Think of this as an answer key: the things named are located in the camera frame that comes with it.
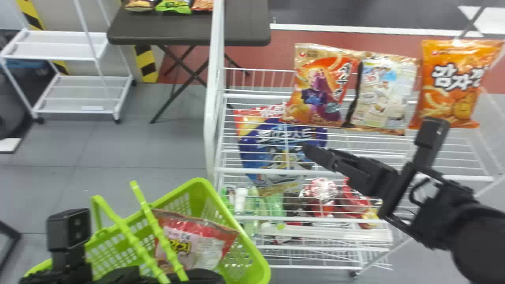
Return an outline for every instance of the blue snack bag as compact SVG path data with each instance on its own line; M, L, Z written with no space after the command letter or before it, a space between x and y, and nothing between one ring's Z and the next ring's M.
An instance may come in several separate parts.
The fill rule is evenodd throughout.
M233 110L233 113L244 168L311 170L314 164L301 151L302 145L326 145L326 128L279 122L284 113L284 105ZM261 197L282 192L298 194L305 180L305 175L290 173L246 175L258 188Z

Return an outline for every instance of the folding table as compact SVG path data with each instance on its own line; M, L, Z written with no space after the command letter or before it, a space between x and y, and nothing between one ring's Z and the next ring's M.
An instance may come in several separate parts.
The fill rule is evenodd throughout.
M225 46L266 46L270 43L270 21L267 0L228 0L225 1ZM121 45L157 45L168 57L175 61L167 71L181 66L191 76L152 118L155 123L163 111L194 80L207 87L199 76L209 63L209 59L196 70L189 68L183 60L197 45L209 45L211 37L211 12L193 12L182 15L173 12L130 12L119 9L109 30L107 38L112 44ZM169 48L170 45L188 45L189 48L177 57ZM231 58L227 60L240 68Z

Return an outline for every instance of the yellow and black striped pillar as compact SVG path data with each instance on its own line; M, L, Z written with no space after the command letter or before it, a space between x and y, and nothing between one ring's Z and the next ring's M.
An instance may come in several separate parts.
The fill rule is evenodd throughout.
M33 6L32 2L30 0L16 0L18 3L19 8L21 9L21 12L25 16L26 20L28 21L28 24L30 24L30 27L34 30L44 30L44 24L42 24L42 21L40 20L40 17L38 16L37 10L35 10L35 7ZM64 75L68 75L68 68L67 65L65 64L64 61L61 60L54 60L53 61L54 65L58 69L58 71Z
M155 55L150 45L135 45L135 60L137 67L142 74L142 81L148 83L156 83L158 80L158 72L156 71Z

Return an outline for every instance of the green plastic basket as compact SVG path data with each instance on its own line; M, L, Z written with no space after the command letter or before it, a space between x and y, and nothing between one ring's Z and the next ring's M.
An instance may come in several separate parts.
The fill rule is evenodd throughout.
M125 219L117 216L101 196L92 198L97 232L85 244L85 248L86 259L93 269L93 279L100 279L119 267L138 265L141 274L154 276L161 283L169 283L152 257L155 236L161 234L162 231L157 221L152 219L154 217L150 208L159 208L212 220L239 231L239 236L231 249L216 267L216 271L224 277L226 283L267 284L270 281L271 272L268 262L247 237L206 179L191 179L150 204L145 202L136 182L131 182L131 186L140 201L142 210ZM100 208L116 223L115 225L102 228ZM164 237L159 239L160 245L168 249L167 256L179 279L187 279L170 246L164 243L166 239ZM50 269L51 266L52 260L47 259L31 268L25 276L39 270Z

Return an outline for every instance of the cart wheel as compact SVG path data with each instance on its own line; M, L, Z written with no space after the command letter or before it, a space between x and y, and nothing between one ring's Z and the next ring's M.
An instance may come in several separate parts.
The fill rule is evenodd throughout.
M34 119L34 121L38 124L44 124L44 122L45 122L43 117L37 117Z

